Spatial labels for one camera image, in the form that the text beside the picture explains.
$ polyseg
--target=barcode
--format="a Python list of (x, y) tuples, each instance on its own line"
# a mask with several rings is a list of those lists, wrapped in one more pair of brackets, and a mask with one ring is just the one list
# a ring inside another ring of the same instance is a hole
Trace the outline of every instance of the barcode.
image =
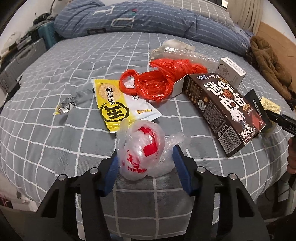
[(230, 126), (218, 140), (220, 141), (226, 154), (232, 152), (242, 143), (235, 131), (233, 130), (232, 126)]

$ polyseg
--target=finger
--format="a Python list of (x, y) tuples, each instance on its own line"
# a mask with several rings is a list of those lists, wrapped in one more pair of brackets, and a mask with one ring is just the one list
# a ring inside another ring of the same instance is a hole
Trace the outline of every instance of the finger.
[(290, 137), (290, 139), (289, 139), (289, 141), (288, 141), (288, 144), (289, 144), (289, 146), (291, 146), (292, 145), (292, 143), (293, 143), (293, 140), (292, 140), (293, 138), (292, 137)]
[(287, 160), (288, 160), (289, 165), (290, 165), (292, 168), (295, 168), (295, 169), (296, 169), (296, 159), (295, 159), (295, 157), (293, 157), (293, 156), (288, 156)]
[(290, 173), (291, 175), (296, 173), (296, 169), (292, 168), (290, 165), (287, 166), (287, 171), (288, 173)]
[(296, 150), (293, 148), (293, 146), (288, 147), (288, 153), (289, 156), (294, 157), (296, 159)]

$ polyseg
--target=human hand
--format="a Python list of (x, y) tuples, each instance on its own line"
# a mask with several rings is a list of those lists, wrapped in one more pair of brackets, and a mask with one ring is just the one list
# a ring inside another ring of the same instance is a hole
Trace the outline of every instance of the human hand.
[(296, 173), (296, 138), (291, 137), (288, 141), (289, 147), (288, 147), (288, 166), (287, 171), (290, 174)]

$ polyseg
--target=suitcase handle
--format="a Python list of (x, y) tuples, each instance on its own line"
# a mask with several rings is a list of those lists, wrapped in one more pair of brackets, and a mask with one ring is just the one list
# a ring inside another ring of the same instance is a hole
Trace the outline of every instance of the suitcase handle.
[(16, 60), (18, 62), (20, 62), (20, 61), (26, 59), (27, 57), (32, 56), (34, 53), (34, 50), (35, 50), (34, 46), (32, 46), (32, 45), (28, 46), (18, 56), (16, 56)]

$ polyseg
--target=white wall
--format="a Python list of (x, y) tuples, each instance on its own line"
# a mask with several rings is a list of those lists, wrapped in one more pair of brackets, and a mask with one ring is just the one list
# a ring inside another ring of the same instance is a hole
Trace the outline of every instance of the white wall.
[(25, 33), (36, 16), (40, 16), (45, 12), (50, 11), (50, 6), (53, 0), (27, 0), (11, 18), (3, 33), (0, 36), (0, 52), (3, 49), (4, 43), (16, 31)]
[(296, 44), (296, 38), (290, 27), (278, 10), (268, 0), (264, 0), (261, 21), (273, 27)]

